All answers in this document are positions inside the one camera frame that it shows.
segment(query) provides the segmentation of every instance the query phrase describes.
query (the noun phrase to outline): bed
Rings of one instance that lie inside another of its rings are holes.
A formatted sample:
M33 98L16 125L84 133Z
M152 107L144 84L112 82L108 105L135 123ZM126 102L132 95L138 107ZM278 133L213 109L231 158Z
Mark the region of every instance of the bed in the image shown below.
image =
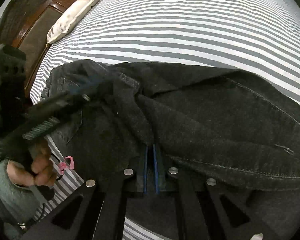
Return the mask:
M53 68L78 59L240 68L300 104L300 8L294 0L101 0L41 56L33 85L29 83L31 101L40 101ZM48 141L62 159L50 137ZM78 174L67 171L44 213L82 183ZM127 219L124 239L161 238Z

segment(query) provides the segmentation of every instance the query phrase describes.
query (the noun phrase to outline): blue strip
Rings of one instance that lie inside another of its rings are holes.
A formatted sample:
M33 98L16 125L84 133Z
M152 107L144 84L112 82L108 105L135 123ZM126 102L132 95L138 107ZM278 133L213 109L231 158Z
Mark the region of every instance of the blue strip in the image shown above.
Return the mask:
M143 167L143 193L147 193L147 173L148 171L148 147L145 152L145 166Z
M155 150L155 144L153 145L153 159L154 159L154 184L155 184L155 192L157 194L159 194L159 175L158 175L157 151Z

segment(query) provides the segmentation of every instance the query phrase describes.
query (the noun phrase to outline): gray sleeve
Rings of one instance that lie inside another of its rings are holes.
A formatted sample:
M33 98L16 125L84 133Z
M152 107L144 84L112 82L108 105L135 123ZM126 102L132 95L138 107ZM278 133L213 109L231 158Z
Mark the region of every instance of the gray sleeve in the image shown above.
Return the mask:
M10 181L7 164L8 160L0 163L0 222L17 225L31 219L40 204L30 190L16 187Z

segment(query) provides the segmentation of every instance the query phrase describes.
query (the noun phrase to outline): jeans seam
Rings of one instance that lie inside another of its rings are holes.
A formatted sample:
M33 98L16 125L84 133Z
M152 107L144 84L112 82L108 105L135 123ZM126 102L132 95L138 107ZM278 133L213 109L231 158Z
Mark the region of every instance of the jeans seam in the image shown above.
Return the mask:
M213 163L200 162L200 161L197 161L197 160L186 159L186 158L182 158L182 157L176 157L176 156L173 156L173 155L168 155L168 156L171 157L171 158L177 158L177 159L181 159L181 160L185 160L185 161L190 161L190 162L195 162L195 163L202 163L202 164L216 166L216 167L223 168L223 169L249 172L249 173L253 173L253 174L264 175L264 176L267 176L267 177L277 177L277 178L285 178L285 179L300 179L300 177L291 177L291 176L284 175L284 174L268 173L268 172L253 171L253 170L245 170L245 169L228 167L228 166L223 166L223 165L218 165L218 164L213 164Z
M252 90L251 88L246 87L245 85L242 85L241 83L232 80L231 78L225 77L227 80L230 80L231 82L237 84L239 87L246 89L250 92L252 92L253 94L257 95L258 97L260 97L261 99L263 99L264 101L266 101L267 103L271 104L273 107L277 108L279 111L281 111L282 113L284 113L286 116L288 116L289 118L291 118L295 123L297 123L300 126L300 123L294 119L290 114L288 114L286 111L282 110L280 107L276 106L274 103L270 102L267 98L265 98L263 95L260 95L258 92L255 92L254 90Z

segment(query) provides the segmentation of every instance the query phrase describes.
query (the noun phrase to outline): human hand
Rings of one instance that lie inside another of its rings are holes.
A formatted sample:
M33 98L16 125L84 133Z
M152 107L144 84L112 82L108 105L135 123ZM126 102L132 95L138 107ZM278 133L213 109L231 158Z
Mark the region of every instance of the human hand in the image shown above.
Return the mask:
M33 176L25 169L20 167L19 163L9 161L7 165L7 174L10 181L17 185L22 186L53 186L56 181L57 175L53 172L53 163L49 159L51 150L46 140L41 140L35 145L39 154L31 164L31 170L36 173Z

